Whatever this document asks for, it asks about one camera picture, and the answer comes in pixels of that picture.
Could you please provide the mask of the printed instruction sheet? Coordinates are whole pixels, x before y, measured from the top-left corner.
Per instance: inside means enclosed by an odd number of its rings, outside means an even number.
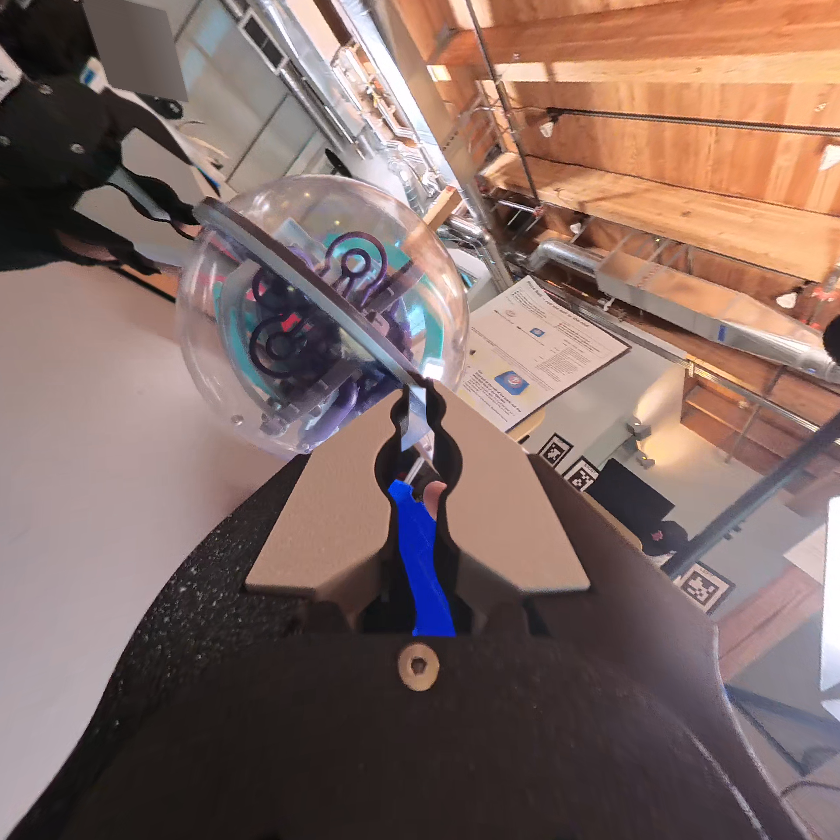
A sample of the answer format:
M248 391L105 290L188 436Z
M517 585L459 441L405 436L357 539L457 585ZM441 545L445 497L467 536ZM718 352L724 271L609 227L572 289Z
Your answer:
M456 394L508 433L630 349L527 276L470 313L465 374Z

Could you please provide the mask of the person's left hand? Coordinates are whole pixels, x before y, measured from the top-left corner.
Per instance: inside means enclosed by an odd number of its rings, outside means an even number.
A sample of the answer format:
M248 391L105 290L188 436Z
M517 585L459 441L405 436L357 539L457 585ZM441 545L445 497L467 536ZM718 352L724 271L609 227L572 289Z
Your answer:
M80 257L84 265L130 269L141 277L152 277L161 273L161 268L141 255L127 239L121 238L115 243L102 245L89 244L62 232L57 232L56 235L62 248Z

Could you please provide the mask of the black metal pole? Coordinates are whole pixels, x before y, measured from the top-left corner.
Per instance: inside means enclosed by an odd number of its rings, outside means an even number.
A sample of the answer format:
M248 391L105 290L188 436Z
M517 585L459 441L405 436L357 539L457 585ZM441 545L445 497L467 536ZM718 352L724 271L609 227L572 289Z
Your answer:
M685 548L678 550L660 568L675 581L721 541L729 539L756 510L778 491L787 487L819 455L835 445L839 438L839 415L819 427L791 455L784 458L767 476L746 490L722 513L715 517Z

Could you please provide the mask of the metal air duct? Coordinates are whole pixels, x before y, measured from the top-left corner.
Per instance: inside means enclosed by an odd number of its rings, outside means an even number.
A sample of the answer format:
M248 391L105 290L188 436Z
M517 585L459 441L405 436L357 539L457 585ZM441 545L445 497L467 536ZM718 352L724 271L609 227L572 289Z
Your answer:
M740 290L720 286L677 270L686 250L668 239L633 235L606 255L560 238L547 238L524 264L533 273L554 264L593 279L608 298L658 319L763 360L837 385L839 367L814 328L772 309Z
M238 28L323 134L327 172L356 177L472 248L496 289L513 283L507 248L480 193L478 107L445 103L423 2L242 2Z

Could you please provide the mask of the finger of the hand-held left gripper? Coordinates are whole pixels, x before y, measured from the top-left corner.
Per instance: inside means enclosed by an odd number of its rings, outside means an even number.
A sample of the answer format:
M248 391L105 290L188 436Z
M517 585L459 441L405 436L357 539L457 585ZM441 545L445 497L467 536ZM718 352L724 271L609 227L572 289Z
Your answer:
M99 187L84 192L78 213L131 241L192 241L198 226L193 205L152 176L119 166Z
M172 227L196 223L194 208L206 199L222 202L224 184L206 172L172 131L169 144L139 129L121 142L119 192L140 214Z

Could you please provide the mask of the wall lamp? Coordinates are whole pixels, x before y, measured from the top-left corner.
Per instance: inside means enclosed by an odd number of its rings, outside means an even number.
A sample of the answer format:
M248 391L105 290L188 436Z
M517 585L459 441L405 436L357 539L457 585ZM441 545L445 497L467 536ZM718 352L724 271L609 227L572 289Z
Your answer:
M653 468L656 463L655 459L644 448L645 442L653 433L652 427L634 416L626 422L626 430L630 435L628 442L633 444L633 458L635 462L643 469Z

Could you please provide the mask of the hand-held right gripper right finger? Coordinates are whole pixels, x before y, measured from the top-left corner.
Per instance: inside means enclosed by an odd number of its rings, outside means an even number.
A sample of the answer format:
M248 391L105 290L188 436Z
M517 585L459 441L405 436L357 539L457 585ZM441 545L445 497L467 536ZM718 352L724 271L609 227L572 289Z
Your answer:
M502 605L588 592L591 580L525 449L439 382L429 385L434 569L456 632Z

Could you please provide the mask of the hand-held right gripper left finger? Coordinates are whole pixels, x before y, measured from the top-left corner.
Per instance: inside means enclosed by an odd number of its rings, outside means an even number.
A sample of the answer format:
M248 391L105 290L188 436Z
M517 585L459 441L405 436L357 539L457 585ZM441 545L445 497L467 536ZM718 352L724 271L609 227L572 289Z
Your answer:
M311 454L245 579L247 592L331 602L351 625L381 589L392 506L375 475L399 438L394 392Z

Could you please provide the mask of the blue plastic bin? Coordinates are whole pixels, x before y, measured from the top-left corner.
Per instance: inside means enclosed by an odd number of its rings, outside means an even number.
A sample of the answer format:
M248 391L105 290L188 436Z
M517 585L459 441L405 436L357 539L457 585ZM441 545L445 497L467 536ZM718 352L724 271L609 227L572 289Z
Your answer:
M455 624L434 567L436 521L410 485L399 479L388 488L398 521L398 543L414 599L413 635L454 637Z

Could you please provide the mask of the clear maze ball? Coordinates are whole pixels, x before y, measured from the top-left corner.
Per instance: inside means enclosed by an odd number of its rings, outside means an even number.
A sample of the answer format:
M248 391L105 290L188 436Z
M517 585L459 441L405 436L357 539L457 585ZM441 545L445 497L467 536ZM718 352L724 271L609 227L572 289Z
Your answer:
M337 175L207 197L194 215L176 335L222 422L290 460L409 386L403 447L428 432L419 385L457 390L469 309L455 262L422 217Z

